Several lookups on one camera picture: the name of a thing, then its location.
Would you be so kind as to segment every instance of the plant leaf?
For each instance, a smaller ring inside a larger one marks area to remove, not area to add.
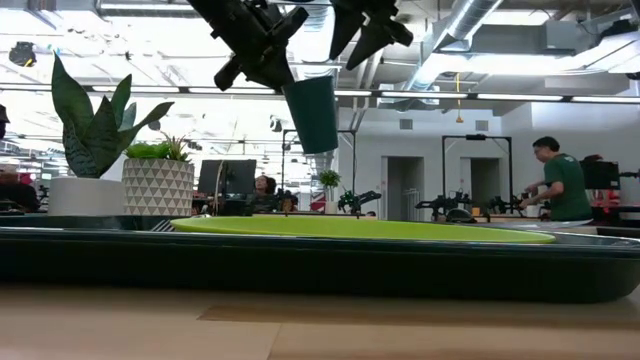
[[[151,110],[149,115],[147,115],[136,126],[132,127],[131,129],[118,132],[118,154],[123,152],[129,146],[129,144],[131,144],[131,142],[136,138],[136,135],[138,134],[138,131],[140,131],[140,129],[154,121],[160,120],[169,112],[171,106],[173,106],[173,102],[159,104],[153,110]]]
[[[62,123],[73,124],[74,136],[82,137],[93,119],[91,100],[82,86],[69,76],[57,54],[51,75],[51,97]]]
[[[77,177],[99,178],[100,172],[96,166],[91,152],[82,145],[76,136],[73,124],[65,126],[62,131],[62,144],[64,145],[64,156],[69,163],[69,167]]]
[[[122,125],[124,116],[124,107],[127,106],[129,98],[131,97],[131,75],[120,81],[116,91],[111,98],[111,105],[113,106],[113,113],[116,116],[116,129],[119,129]]]
[[[100,107],[81,140],[93,156],[100,175],[109,170],[118,159],[118,128],[112,103],[106,97],[102,98]]]
[[[122,115],[122,123],[118,127],[118,131],[131,129],[133,127],[133,123],[136,121],[137,111],[138,111],[138,105],[136,105],[136,103],[131,103],[131,105],[129,105],[127,110],[125,110],[124,114]]]

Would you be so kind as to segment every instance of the potted plant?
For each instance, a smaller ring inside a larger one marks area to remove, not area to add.
[[[69,168],[77,177],[51,181],[49,215],[111,216],[124,213],[124,186],[102,180],[138,131],[167,114],[172,102],[155,107],[134,125],[136,104],[126,107],[131,96],[131,75],[118,84],[113,97],[102,98],[96,112],[84,88],[75,81],[55,55],[51,93],[63,124],[62,144]]]
[[[191,216],[195,167],[183,152],[183,138],[165,137],[163,143],[139,143],[125,152],[122,182],[128,215]]]
[[[327,201],[324,205],[325,214],[337,214],[338,203],[333,201],[333,190],[340,184],[340,175],[333,170],[325,170],[320,173],[320,183],[324,187]]]

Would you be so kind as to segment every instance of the geometric patterned planter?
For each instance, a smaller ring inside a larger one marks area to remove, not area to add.
[[[125,214],[191,216],[194,172],[193,164],[180,161],[125,160]]]

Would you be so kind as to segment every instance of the doorway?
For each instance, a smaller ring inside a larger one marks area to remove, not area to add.
[[[500,196],[500,159],[471,158],[471,193],[475,204],[488,204]]]
[[[385,157],[387,191],[384,204],[387,220],[419,221],[415,205],[424,190],[424,158]]]

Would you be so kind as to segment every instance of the dark green cup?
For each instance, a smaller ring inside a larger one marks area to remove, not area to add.
[[[282,88],[298,138],[305,154],[318,154],[338,147],[336,98],[333,77],[322,76]]]

